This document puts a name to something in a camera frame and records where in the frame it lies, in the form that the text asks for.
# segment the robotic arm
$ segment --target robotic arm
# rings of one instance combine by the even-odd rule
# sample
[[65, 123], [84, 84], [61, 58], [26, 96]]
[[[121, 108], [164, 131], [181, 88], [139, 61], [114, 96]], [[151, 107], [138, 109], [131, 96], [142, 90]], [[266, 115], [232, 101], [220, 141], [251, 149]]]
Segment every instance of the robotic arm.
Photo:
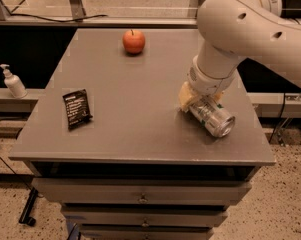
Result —
[[202, 4], [197, 25], [204, 41], [188, 72], [188, 85], [179, 94], [183, 111], [198, 97], [228, 88], [246, 58], [301, 87], [301, 26], [280, 18], [281, 10], [281, 0], [206, 0]]

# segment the drawer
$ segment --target drawer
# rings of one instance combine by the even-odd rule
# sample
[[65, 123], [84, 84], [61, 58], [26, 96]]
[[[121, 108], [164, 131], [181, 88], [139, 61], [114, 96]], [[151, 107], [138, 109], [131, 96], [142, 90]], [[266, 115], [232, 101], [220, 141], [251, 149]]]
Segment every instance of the drawer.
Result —
[[113, 204], [235, 205], [251, 189], [247, 182], [150, 181], [35, 178], [33, 186], [51, 202]]
[[135, 228], [111, 226], [80, 226], [80, 232], [95, 240], [208, 240], [212, 229]]
[[227, 212], [220, 207], [200, 206], [75, 206], [62, 207], [61, 213], [68, 221], [77, 224], [131, 225], [140, 227], [217, 227]]

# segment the silver can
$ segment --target silver can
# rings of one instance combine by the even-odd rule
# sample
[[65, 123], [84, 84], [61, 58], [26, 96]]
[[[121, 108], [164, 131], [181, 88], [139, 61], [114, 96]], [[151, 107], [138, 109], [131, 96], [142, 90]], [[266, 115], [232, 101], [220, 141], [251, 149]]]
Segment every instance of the silver can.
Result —
[[202, 96], [189, 110], [214, 137], [226, 136], [235, 125], [235, 117], [210, 96]]

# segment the apple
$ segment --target apple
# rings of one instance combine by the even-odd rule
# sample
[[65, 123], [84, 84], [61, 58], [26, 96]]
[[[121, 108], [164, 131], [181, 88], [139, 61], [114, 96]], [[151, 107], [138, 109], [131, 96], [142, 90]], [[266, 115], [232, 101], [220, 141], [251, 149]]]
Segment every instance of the apple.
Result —
[[142, 52], [146, 43], [146, 38], [140, 30], [128, 30], [122, 37], [124, 49], [131, 54]]

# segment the soap dispenser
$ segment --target soap dispenser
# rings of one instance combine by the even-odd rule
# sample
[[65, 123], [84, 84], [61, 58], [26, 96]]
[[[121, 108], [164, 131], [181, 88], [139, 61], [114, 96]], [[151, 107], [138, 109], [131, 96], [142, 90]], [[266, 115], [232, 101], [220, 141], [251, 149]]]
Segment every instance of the soap dispenser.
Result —
[[10, 72], [10, 66], [7, 64], [1, 64], [0, 67], [3, 69], [3, 74], [5, 76], [4, 83], [10, 90], [13, 97], [20, 99], [26, 96], [26, 88], [24, 87], [20, 78]]

